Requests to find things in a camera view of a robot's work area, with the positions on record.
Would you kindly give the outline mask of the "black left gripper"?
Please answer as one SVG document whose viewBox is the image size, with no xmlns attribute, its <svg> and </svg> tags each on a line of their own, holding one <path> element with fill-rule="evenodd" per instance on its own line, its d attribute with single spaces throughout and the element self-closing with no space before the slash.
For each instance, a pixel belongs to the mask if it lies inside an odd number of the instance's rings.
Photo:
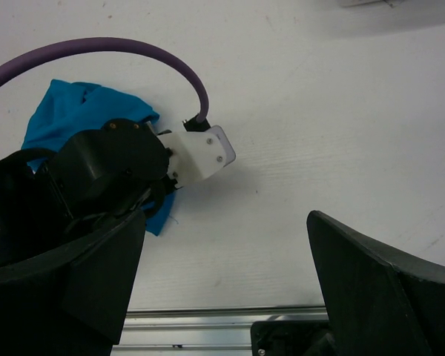
<svg viewBox="0 0 445 356">
<path fill-rule="evenodd" d="M 145 124 L 112 119 L 72 135 L 47 161 L 47 215 L 59 226 L 136 209 L 154 217 L 165 204 L 171 158 Z"/>
</svg>

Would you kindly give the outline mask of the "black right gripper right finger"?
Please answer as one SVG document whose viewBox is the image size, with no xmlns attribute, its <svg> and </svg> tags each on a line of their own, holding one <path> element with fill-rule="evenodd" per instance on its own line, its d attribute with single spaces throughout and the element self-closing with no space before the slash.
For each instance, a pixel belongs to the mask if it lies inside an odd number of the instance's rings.
<svg viewBox="0 0 445 356">
<path fill-rule="evenodd" d="M 321 211 L 306 225 L 340 355 L 445 355 L 445 266 Z"/>
</svg>

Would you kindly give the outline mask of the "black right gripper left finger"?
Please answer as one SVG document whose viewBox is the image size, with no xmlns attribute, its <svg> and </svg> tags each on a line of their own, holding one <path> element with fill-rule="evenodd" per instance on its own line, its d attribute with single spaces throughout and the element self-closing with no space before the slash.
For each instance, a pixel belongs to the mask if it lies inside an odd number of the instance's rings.
<svg viewBox="0 0 445 356">
<path fill-rule="evenodd" d="M 0 268 L 0 355 L 109 355 L 119 343 L 145 238 L 135 211 Z"/>
</svg>

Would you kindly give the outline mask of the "blue t shirt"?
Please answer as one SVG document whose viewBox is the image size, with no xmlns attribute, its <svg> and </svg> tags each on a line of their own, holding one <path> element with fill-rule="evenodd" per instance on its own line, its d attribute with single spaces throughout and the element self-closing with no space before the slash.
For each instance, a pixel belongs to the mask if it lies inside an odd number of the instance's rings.
<svg viewBox="0 0 445 356">
<path fill-rule="evenodd" d="M 99 129 L 112 119 L 129 119 L 150 128 L 159 119 L 159 114 L 137 96 L 98 84 L 54 79 L 28 122 L 22 150 L 29 157 L 29 166 L 36 172 L 40 187 L 38 206 L 46 216 L 47 227 L 63 240 L 88 234 L 119 217 L 107 217 L 95 224 L 85 220 L 72 226 L 59 226 L 50 221 L 47 215 L 47 161 L 72 135 L 84 130 Z M 162 231 L 174 203 L 174 184 L 169 178 L 166 188 L 163 208 L 154 217 L 145 215 L 146 230 L 155 235 Z"/>
</svg>

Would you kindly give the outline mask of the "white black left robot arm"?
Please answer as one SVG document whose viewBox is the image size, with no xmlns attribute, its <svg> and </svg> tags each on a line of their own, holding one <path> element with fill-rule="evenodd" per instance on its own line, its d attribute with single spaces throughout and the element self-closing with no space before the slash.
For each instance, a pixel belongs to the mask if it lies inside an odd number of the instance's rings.
<svg viewBox="0 0 445 356">
<path fill-rule="evenodd" d="M 112 119 L 57 151 L 25 148 L 0 160 L 0 268 L 142 209 L 161 209 L 172 152 L 145 124 Z"/>
</svg>

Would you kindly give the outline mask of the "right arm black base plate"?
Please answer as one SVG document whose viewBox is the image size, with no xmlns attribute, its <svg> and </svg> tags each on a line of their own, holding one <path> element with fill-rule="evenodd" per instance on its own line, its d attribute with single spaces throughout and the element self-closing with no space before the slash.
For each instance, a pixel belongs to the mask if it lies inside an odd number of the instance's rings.
<svg viewBox="0 0 445 356">
<path fill-rule="evenodd" d="M 338 355 L 326 321 L 258 321 L 250 332 L 253 355 Z"/>
</svg>

